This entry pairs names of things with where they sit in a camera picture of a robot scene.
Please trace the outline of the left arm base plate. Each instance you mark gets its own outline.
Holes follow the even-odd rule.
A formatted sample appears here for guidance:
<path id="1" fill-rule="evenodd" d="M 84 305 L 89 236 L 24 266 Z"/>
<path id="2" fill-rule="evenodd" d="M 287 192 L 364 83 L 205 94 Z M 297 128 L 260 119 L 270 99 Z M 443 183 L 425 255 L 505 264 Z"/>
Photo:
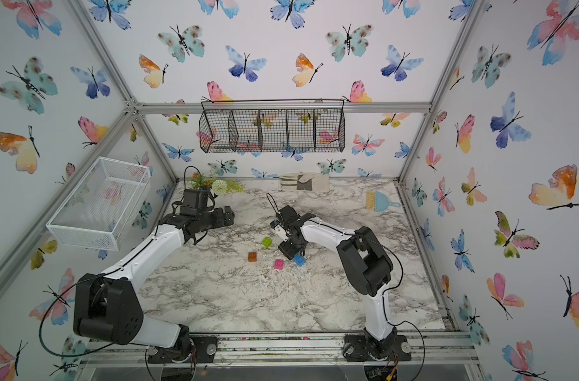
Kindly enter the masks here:
<path id="1" fill-rule="evenodd" d="M 147 355 L 148 364 L 212 364 L 218 348 L 215 336 L 192 336 L 178 338 L 172 348 L 155 347 L 156 354 Z"/>

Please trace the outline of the white mesh basket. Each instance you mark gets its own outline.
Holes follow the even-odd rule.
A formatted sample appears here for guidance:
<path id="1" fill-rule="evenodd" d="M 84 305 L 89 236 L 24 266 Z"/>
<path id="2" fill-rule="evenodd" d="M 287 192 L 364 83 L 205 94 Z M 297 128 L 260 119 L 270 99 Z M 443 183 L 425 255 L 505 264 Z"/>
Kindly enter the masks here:
<path id="1" fill-rule="evenodd" d="M 147 166 L 98 157 L 46 224 L 60 244 L 118 252 L 150 190 Z"/>

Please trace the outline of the white flower pot plant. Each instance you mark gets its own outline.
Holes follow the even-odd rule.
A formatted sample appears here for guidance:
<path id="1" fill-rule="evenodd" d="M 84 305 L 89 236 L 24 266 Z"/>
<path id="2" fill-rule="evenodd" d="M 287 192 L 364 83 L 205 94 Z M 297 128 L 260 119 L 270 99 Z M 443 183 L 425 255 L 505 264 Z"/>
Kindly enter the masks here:
<path id="1" fill-rule="evenodd" d="M 215 196 L 242 193 L 244 190 L 244 185 L 241 182 L 213 176 L 204 176 L 196 172 L 190 178 L 187 178 L 187 180 L 186 188 L 200 189 L 202 187 L 208 187 Z"/>

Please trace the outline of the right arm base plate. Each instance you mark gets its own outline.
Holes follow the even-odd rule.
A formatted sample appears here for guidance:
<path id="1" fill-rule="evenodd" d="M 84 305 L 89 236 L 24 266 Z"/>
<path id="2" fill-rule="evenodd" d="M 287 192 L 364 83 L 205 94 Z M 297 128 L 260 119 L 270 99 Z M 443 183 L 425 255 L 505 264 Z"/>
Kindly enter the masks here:
<path id="1" fill-rule="evenodd" d="M 411 346 L 408 344 L 406 336 L 394 332 L 382 341 L 378 341 L 367 332 L 355 335 L 348 334 L 344 337 L 342 355 L 348 362 L 410 361 Z"/>

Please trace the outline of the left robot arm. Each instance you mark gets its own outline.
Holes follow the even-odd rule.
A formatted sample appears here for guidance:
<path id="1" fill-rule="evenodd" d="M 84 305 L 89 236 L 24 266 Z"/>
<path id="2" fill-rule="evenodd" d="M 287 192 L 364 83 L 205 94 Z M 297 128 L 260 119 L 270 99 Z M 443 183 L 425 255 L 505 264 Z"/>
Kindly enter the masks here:
<path id="1" fill-rule="evenodd" d="M 132 252 L 101 274 L 86 274 L 75 292 L 73 330 L 78 336 L 125 345 L 141 344 L 187 357 L 193 344 L 184 325 L 148 317 L 138 291 L 159 265 L 197 235 L 234 224 L 229 206 L 196 215 L 168 214 Z"/>

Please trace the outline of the green lego brick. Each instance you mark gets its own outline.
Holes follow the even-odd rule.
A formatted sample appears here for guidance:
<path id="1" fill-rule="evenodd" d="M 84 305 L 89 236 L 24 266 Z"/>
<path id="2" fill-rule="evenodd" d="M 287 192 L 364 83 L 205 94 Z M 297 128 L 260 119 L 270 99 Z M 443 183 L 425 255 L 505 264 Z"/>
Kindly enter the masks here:
<path id="1" fill-rule="evenodd" d="M 272 245 L 273 241 L 269 237 L 265 237 L 262 240 L 262 245 L 266 248 L 269 248 Z"/>

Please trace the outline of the light blue lego brick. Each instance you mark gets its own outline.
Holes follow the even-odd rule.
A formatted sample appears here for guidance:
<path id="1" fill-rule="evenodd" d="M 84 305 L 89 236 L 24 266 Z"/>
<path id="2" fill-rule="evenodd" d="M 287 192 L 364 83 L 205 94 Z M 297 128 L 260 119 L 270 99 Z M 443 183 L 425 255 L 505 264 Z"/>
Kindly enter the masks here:
<path id="1" fill-rule="evenodd" d="M 297 254 L 295 255 L 295 257 L 293 258 L 293 262 L 298 266 L 301 267 L 306 263 L 306 259 L 304 256 Z"/>

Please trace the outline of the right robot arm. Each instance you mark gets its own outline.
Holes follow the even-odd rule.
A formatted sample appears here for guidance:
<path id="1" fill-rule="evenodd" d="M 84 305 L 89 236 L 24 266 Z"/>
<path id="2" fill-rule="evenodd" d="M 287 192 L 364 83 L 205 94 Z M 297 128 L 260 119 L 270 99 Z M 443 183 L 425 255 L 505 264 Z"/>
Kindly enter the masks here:
<path id="1" fill-rule="evenodd" d="M 281 238 L 278 248 L 288 260 L 302 257 L 309 244 L 335 252 L 349 284 L 362 296 L 365 333 L 377 342 L 395 334 L 384 297 L 391 288 L 393 263 L 371 229 L 347 230 L 314 214 L 300 215 L 291 206 L 277 211 L 275 217 L 271 228 Z"/>

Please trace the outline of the blue hand brush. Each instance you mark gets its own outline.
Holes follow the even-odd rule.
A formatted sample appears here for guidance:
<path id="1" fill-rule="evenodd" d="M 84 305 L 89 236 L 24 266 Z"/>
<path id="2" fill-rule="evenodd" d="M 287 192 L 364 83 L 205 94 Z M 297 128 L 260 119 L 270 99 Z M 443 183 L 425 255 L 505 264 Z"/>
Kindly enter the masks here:
<path id="1" fill-rule="evenodd" d="M 382 213 L 389 208 L 400 208 L 401 203 L 390 201 L 389 198 L 379 191 L 368 191 L 365 196 L 365 208 L 369 211 Z"/>

